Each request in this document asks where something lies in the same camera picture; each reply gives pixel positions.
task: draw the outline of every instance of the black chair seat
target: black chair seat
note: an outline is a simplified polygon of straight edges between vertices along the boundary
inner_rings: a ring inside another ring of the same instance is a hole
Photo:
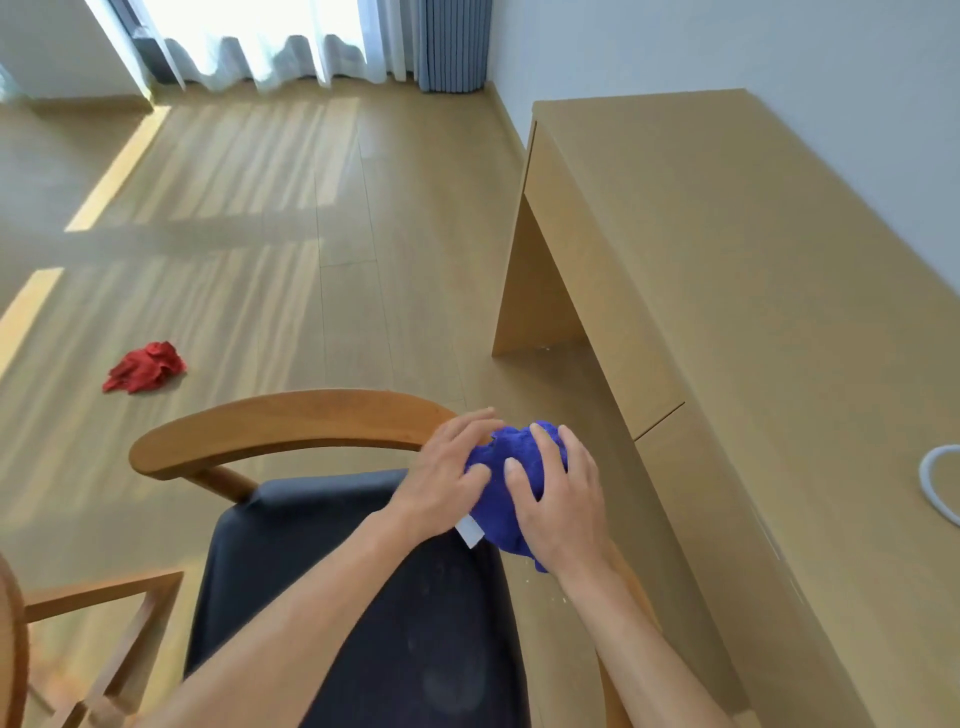
[[[386,505],[404,475],[272,480],[230,508],[210,544],[186,674]],[[495,547],[468,549],[456,531],[418,546],[357,622],[301,725],[528,726]]]

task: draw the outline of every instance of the white cable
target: white cable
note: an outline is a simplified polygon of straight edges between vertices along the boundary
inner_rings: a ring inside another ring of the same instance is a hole
[[[957,516],[946,503],[940,500],[940,496],[933,490],[933,483],[930,481],[930,471],[933,469],[933,464],[945,452],[960,452],[960,445],[941,445],[924,455],[924,459],[920,461],[920,487],[924,491],[926,499],[930,501],[930,505],[940,511],[941,516],[953,525],[960,526],[960,516]]]

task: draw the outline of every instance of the desk drawer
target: desk drawer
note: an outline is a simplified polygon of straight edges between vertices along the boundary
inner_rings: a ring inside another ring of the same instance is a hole
[[[636,439],[683,403],[684,389],[642,299],[542,127],[534,132],[523,191]]]
[[[873,725],[695,406],[636,449],[760,722]]]

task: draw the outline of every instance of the hand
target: hand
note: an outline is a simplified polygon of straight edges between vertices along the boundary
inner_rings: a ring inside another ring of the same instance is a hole
[[[567,578],[606,566],[610,536],[597,464],[569,427],[561,425],[567,472],[560,448],[536,423],[530,432],[543,459],[543,496],[537,501],[523,466],[507,458],[504,477],[516,519],[530,550],[563,585]]]
[[[464,466],[470,451],[503,426],[493,415],[488,407],[440,425],[396,489],[386,510],[403,524],[413,546],[453,528],[480,499],[490,468],[478,463],[464,473]]]

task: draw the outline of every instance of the curved wooden armrest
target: curved wooden armrest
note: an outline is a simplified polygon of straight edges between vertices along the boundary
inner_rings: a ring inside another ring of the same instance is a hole
[[[171,480],[292,449],[418,450],[453,417],[446,407],[399,392],[283,392],[221,404],[161,425],[133,443],[130,464],[138,473]]]

